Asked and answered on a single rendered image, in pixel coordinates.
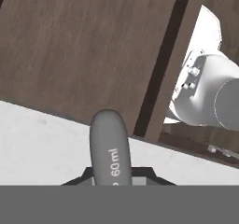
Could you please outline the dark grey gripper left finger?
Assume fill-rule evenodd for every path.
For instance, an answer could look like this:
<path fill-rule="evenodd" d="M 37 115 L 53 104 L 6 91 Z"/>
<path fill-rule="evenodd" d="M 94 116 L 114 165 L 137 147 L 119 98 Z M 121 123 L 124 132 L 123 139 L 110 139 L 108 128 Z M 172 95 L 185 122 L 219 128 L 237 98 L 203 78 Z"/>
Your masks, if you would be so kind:
<path fill-rule="evenodd" d="M 64 186 L 93 186 L 94 185 L 94 178 L 92 174 L 92 168 L 86 167 L 83 174 L 81 176 L 78 176 L 76 178 L 73 178 L 65 183 L 63 183 Z"/>

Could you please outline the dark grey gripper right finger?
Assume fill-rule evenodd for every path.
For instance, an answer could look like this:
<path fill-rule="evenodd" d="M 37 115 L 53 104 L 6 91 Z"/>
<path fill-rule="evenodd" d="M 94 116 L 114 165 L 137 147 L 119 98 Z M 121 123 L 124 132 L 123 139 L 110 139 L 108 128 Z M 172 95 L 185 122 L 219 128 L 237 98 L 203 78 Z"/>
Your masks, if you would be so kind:
<path fill-rule="evenodd" d="M 134 186 L 174 186 L 172 183 L 162 177 L 156 176 L 151 167 L 133 167 L 132 179 Z"/>

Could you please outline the grey measuring cup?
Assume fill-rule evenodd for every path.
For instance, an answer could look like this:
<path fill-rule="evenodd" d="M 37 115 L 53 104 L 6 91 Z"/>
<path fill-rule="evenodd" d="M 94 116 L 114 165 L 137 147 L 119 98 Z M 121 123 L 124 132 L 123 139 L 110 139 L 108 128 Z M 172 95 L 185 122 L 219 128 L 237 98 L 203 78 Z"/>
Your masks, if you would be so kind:
<path fill-rule="evenodd" d="M 96 186 L 131 186 L 131 155 L 127 129 L 120 114 L 97 112 L 90 127 L 91 165 Z"/>

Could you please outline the brown wooden cupboard front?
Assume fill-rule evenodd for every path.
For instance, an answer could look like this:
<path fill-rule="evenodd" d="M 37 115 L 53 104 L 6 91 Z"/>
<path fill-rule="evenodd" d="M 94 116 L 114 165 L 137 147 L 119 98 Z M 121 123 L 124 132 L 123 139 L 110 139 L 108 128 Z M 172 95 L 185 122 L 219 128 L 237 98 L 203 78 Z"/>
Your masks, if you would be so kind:
<path fill-rule="evenodd" d="M 4 0 L 0 100 L 133 129 L 176 0 Z"/>

